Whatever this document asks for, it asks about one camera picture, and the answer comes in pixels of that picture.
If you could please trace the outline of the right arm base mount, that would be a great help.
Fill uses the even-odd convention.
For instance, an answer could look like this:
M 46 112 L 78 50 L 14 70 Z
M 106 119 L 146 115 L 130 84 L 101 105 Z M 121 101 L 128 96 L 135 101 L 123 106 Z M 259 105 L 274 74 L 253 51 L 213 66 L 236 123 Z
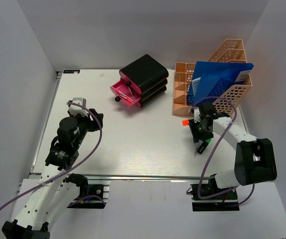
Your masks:
M 191 184 L 186 194 L 191 196 L 193 212 L 231 212 L 239 211 L 236 191 L 210 199 L 200 199 L 197 195 L 198 184 Z

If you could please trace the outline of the long red pen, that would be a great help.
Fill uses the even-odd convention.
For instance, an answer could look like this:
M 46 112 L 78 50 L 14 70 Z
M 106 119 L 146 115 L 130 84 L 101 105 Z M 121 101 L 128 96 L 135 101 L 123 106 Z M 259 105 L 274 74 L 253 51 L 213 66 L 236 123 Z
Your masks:
M 129 102 L 133 102 L 133 99 L 130 98 L 129 96 L 127 96 L 126 94 L 124 94 L 123 92 L 118 92 L 119 96 L 122 97 L 123 99 L 129 101 Z

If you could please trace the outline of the black pink drawer organizer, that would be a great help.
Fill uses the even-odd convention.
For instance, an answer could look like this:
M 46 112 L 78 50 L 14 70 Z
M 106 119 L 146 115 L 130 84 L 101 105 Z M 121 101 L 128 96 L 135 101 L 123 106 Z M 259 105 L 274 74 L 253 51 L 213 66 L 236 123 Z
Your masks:
M 153 57 L 145 54 L 120 69 L 119 75 L 120 80 L 110 87 L 115 94 L 114 100 L 124 102 L 129 108 L 132 106 L 142 108 L 166 91 L 169 72 Z M 123 99 L 118 94 L 123 92 L 132 98 L 128 86 L 136 98 L 133 102 Z

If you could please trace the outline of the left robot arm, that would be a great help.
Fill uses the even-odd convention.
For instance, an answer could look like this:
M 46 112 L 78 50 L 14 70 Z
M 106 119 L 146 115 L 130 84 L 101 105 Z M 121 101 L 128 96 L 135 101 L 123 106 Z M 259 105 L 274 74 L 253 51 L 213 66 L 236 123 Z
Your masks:
M 12 222 L 2 232 L 7 239 L 48 239 L 50 231 L 70 203 L 88 195 L 85 176 L 70 172 L 79 156 L 79 148 L 88 132 L 101 131 L 103 114 L 94 109 L 70 105 L 68 117 L 59 122 L 45 160 L 38 188 Z

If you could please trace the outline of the blue plastic folder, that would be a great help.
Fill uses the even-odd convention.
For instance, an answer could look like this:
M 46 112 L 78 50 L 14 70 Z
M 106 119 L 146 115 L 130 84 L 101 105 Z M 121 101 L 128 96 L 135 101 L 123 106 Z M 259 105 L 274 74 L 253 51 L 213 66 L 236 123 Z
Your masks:
M 213 102 L 231 86 L 244 84 L 253 68 L 252 63 L 196 62 L 187 104 L 191 106 L 205 97 L 211 97 L 207 101 Z

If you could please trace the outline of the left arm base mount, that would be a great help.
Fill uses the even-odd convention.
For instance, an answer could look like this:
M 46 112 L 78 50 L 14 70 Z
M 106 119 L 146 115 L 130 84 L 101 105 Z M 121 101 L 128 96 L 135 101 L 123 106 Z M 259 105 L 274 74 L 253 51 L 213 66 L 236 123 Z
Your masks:
M 80 174 L 71 174 L 64 182 L 74 184 L 79 192 L 68 208 L 73 209 L 104 209 L 109 188 L 107 184 L 89 182 L 88 178 Z

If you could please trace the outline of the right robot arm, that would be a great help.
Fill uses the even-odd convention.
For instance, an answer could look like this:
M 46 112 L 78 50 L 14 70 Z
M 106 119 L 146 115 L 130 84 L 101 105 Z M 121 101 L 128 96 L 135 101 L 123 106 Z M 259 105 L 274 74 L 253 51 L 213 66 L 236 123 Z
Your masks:
M 197 196 L 201 200 L 221 198 L 238 186 L 255 185 L 274 181 L 277 168 L 272 142 L 267 138 L 257 138 L 234 124 L 234 119 L 225 112 L 217 112 L 213 103 L 203 103 L 194 112 L 194 118 L 188 121 L 193 142 L 199 143 L 197 153 L 207 147 L 208 140 L 219 135 L 213 151 L 222 140 L 235 150 L 233 169 L 210 176 L 206 187 L 199 180 Z

